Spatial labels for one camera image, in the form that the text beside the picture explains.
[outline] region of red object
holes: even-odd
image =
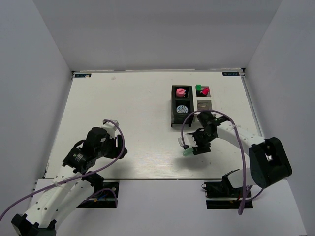
[[[184,88],[178,88],[176,89],[176,97],[184,97],[185,96],[185,89]]]
[[[204,88],[201,93],[202,93],[203,95],[207,96],[208,93],[209,93],[209,89],[208,89],[208,88]]]

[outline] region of green object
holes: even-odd
[[[196,91],[201,91],[201,85],[196,85]]]
[[[183,151],[183,156],[189,156],[191,155],[193,152],[193,148],[190,147],[190,148],[187,148],[185,151]]]

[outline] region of white circular object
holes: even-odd
[[[185,106],[185,105],[179,105],[179,106],[176,108],[176,112],[177,112],[177,113],[188,113],[188,107]]]

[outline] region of gray wall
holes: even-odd
[[[71,72],[31,0],[0,0],[0,211],[42,177],[71,84]],[[13,236],[11,218],[0,223]]]
[[[247,66],[281,0],[34,0],[71,70]]]
[[[315,1],[285,0],[255,51],[247,83],[267,136],[279,137],[288,178],[308,232],[315,235]]]

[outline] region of black label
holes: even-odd
[[[223,76],[240,76],[238,72],[222,72]]]
[[[84,78],[84,77],[91,77],[92,74],[75,74],[75,78]]]

